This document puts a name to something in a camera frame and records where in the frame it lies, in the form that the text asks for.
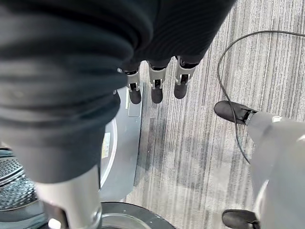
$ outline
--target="label sticker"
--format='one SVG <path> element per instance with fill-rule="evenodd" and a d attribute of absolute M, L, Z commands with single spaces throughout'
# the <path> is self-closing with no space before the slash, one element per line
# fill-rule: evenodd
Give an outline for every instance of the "label sticker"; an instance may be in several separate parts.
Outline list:
<path fill-rule="evenodd" d="M 105 133 L 102 145 L 102 159 L 109 156 L 110 133 Z"/>

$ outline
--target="gray plastic panel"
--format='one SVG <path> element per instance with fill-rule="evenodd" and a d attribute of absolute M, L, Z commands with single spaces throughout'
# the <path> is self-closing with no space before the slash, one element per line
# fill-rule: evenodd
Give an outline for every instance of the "gray plastic panel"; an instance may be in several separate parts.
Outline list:
<path fill-rule="evenodd" d="M 121 107 L 106 126 L 101 161 L 101 201 L 119 201 L 133 189 L 139 150 L 142 102 L 131 103 L 127 88 L 118 90 Z"/>

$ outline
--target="gray striped carpet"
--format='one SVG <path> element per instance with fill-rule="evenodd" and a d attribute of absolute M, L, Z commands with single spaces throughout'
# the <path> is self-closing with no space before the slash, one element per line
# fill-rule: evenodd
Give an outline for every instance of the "gray striped carpet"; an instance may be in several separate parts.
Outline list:
<path fill-rule="evenodd" d="M 164 99 L 150 100 L 148 68 L 134 191 L 126 201 L 143 206 L 179 229 L 220 229 L 226 208 L 252 208 L 249 166 L 235 142 L 234 126 L 214 112 L 224 99 L 216 79 L 221 53 L 233 40 L 258 30 L 305 33 L 303 0 L 239 0 L 195 71 L 187 96 L 173 95 L 176 62 L 167 69 Z M 222 65 L 233 101 L 305 121 L 305 39 L 256 35 L 236 44 Z M 239 127 L 246 153 L 254 149 Z"/>

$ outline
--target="black wire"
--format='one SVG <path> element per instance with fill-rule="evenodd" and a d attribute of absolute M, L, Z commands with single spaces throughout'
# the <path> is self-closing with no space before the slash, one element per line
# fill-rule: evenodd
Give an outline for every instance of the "black wire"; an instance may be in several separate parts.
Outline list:
<path fill-rule="evenodd" d="M 301 34 L 301 33 L 297 33 L 297 32 L 288 32 L 288 31 L 281 31 L 281 30 L 264 30 L 264 31 L 256 31 L 256 32 L 252 32 L 252 33 L 249 33 L 245 36 L 242 36 L 240 38 L 238 38 L 237 40 L 233 41 L 226 49 L 225 51 L 223 52 L 223 54 L 221 55 L 220 59 L 219 59 L 219 62 L 218 62 L 218 65 L 217 65 L 217 78 L 218 78 L 218 81 L 219 81 L 219 84 L 220 84 L 220 87 L 225 95 L 225 97 L 227 98 L 228 102 L 229 102 L 229 105 L 231 107 L 231 110 L 232 110 L 232 114 L 233 114 L 233 118 L 234 118 L 234 124 L 235 124 L 235 134 L 236 134 L 236 141 L 237 141 L 237 144 L 238 144 L 238 147 L 244 157 L 244 159 L 250 164 L 250 161 L 249 159 L 247 158 L 246 154 L 244 153 L 243 151 L 243 148 L 242 148 L 242 145 L 239 141 L 239 138 L 238 138 L 238 132 L 237 132 L 237 121 L 236 121 L 236 115 L 235 115 L 235 112 L 234 112 L 234 109 L 233 109 L 233 105 L 232 105 L 232 101 L 227 93 L 227 91 L 225 90 L 224 88 L 224 85 L 221 81 L 221 78 L 220 78 L 220 64 L 222 62 L 222 60 L 224 59 L 224 56 L 226 55 L 226 53 L 230 50 L 230 48 L 237 42 L 239 42 L 240 40 L 244 39 L 244 38 L 247 38 L 247 37 L 250 37 L 250 36 L 253 36 L 253 35 L 256 35 L 256 34 L 260 34 L 260 33 L 283 33 L 283 34 L 288 34 L 288 35 L 295 35 L 295 36 L 299 36 L 299 37 L 305 37 L 305 34 Z"/>

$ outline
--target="metal mesh grille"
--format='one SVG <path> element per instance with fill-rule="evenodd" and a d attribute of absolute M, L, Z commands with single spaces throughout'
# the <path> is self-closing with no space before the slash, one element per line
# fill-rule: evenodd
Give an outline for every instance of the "metal mesh grille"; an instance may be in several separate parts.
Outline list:
<path fill-rule="evenodd" d="M 0 211 L 21 208 L 37 200 L 34 184 L 23 173 L 14 173 L 20 168 L 15 157 L 0 158 L 0 178 L 5 178 L 0 186 Z"/>
<path fill-rule="evenodd" d="M 14 156 L 0 158 L 0 177 L 7 176 L 19 168 L 21 164 Z"/>

